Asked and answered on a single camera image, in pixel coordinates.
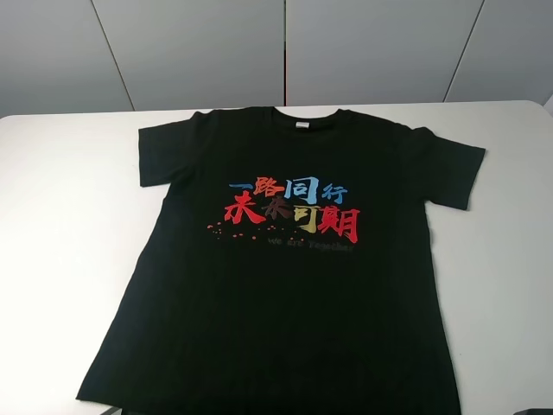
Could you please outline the black printed t-shirt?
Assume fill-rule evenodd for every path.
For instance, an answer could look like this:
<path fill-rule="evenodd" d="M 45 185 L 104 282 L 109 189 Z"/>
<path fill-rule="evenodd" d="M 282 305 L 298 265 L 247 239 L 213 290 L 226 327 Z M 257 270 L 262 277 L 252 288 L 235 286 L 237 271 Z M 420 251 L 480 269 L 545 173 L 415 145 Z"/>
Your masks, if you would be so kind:
<path fill-rule="evenodd" d="M 425 205 L 485 150 L 339 110 L 138 132 L 161 212 L 77 397 L 136 414 L 458 414 Z"/>

